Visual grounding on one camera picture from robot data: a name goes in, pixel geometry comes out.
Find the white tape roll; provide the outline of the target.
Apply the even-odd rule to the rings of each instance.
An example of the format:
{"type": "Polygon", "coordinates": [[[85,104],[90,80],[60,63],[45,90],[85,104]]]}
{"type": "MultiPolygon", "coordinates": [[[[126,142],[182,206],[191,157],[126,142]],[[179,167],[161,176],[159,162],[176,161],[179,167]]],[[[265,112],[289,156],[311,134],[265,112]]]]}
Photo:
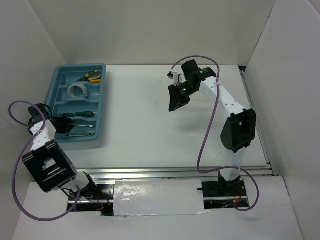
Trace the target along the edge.
{"type": "Polygon", "coordinates": [[[73,83],[68,87],[67,94],[72,99],[84,99],[88,95],[88,89],[82,83],[73,83]]]}

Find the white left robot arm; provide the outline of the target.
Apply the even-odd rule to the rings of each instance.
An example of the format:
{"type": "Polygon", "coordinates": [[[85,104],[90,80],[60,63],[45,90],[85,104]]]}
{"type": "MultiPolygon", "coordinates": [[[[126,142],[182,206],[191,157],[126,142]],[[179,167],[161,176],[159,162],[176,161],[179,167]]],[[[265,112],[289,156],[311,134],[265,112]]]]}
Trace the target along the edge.
{"type": "Polygon", "coordinates": [[[55,140],[56,117],[52,116],[49,106],[38,103],[28,108],[31,118],[28,130],[34,136],[29,153],[22,156],[22,162],[38,186],[46,193],[62,190],[69,191],[69,198],[74,199],[77,192],[87,200],[99,195],[99,187],[92,177],[85,172],[78,172],[76,167],[55,140]]]}

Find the small yellow needle-nose pliers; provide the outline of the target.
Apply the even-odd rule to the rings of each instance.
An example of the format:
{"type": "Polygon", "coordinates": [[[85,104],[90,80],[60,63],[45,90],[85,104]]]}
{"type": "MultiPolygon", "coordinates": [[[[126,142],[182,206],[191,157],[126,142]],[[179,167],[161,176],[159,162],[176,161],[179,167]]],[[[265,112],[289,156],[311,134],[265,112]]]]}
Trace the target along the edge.
{"type": "Polygon", "coordinates": [[[102,82],[102,77],[100,75],[97,77],[87,77],[85,81],[92,84],[100,84],[102,82]]]}

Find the long ratchet wrench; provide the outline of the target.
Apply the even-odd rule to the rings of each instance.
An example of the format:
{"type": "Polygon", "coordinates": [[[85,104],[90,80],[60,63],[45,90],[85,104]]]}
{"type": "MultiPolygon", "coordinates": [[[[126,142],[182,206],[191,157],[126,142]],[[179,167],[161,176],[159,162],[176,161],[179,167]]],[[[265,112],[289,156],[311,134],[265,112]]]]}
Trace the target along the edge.
{"type": "Polygon", "coordinates": [[[89,132],[89,133],[74,133],[74,134],[66,134],[65,137],[66,138],[78,138],[78,137],[92,137],[93,133],[89,132]]]}

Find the green handled screwdriver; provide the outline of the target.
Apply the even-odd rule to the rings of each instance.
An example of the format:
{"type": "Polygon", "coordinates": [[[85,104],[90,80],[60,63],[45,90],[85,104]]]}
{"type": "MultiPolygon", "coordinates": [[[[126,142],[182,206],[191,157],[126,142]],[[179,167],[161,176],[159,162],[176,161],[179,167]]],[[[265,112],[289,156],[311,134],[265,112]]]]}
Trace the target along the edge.
{"type": "Polygon", "coordinates": [[[58,115],[59,117],[67,117],[67,118],[72,118],[72,117],[83,117],[83,118],[93,118],[95,114],[92,111],[81,111],[81,112],[67,112],[67,113],[60,113],[58,115]]]}

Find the large yellow needle-nose pliers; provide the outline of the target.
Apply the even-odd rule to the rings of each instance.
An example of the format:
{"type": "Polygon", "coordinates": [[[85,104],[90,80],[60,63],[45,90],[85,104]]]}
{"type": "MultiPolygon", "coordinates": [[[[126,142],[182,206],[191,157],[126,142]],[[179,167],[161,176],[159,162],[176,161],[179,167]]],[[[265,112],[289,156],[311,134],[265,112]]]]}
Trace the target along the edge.
{"type": "Polygon", "coordinates": [[[96,74],[96,73],[98,73],[97,69],[93,70],[93,71],[90,71],[85,76],[83,76],[80,79],[78,79],[76,82],[86,82],[86,78],[94,78],[94,77],[91,77],[91,75],[96,74]]]}

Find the short combination wrench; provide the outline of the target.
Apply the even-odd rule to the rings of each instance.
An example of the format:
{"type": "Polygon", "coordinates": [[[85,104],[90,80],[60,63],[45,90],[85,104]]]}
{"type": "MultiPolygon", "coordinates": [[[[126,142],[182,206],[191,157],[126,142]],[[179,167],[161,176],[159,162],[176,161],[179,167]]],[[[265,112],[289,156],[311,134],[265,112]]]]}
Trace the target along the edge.
{"type": "Polygon", "coordinates": [[[95,125],[92,124],[74,124],[75,127],[82,127],[82,128],[95,128],[95,125]]]}

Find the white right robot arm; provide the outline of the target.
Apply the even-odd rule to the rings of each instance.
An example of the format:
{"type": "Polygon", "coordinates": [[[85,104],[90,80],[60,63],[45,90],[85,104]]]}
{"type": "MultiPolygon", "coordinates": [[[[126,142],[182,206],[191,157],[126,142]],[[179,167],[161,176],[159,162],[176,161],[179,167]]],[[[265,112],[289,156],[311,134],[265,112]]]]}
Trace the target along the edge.
{"type": "Polygon", "coordinates": [[[173,84],[168,87],[170,112],[186,106],[196,92],[201,92],[214,104],[212,116],[219,112],[224,119],[220,140],[226,150],[225,166],[218,171],[217,188],[212,192],[229,196],[238,188],[241,181],[240,168],[247,148],[256,136],[256,112],[246,109],[238,103],[220,83],[220,72],[210,67],[201,69],[195,56],[187,56],[180,60],[185,81],[181,74],[168,73],[173,84]]]}

